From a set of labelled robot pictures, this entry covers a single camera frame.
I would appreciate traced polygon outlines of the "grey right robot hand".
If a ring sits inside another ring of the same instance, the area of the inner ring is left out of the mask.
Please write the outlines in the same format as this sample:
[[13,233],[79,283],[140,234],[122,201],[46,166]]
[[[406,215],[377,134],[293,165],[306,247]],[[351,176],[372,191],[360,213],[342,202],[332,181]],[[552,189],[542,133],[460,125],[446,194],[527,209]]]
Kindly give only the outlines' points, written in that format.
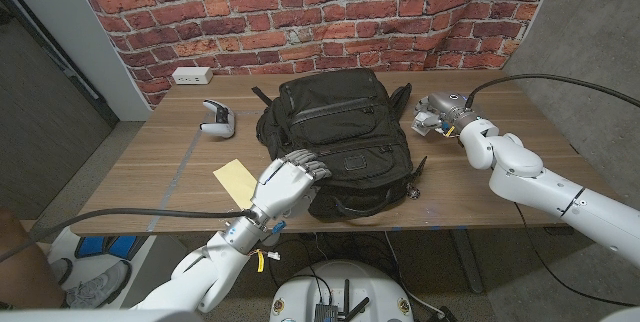
[[430,130],[446,136],[459,136],[471,122],[481,119],[465,106],[467,97],[454,92],[435,92],[422,99],[414,108],[411,128],[422,136]]

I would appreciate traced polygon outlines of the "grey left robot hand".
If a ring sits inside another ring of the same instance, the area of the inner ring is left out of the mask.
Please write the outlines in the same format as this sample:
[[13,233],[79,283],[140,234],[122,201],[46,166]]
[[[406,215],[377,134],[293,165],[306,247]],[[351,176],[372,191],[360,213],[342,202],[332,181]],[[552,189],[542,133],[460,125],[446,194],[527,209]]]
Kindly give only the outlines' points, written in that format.
[[250,209],[253,215],[237,218],[223,233],[224,240],[237,251],[248,253],[266,238],[270,220],[292,209],[315,181],[330,176],[328,167],[306,149],[274,160],[254,189]]

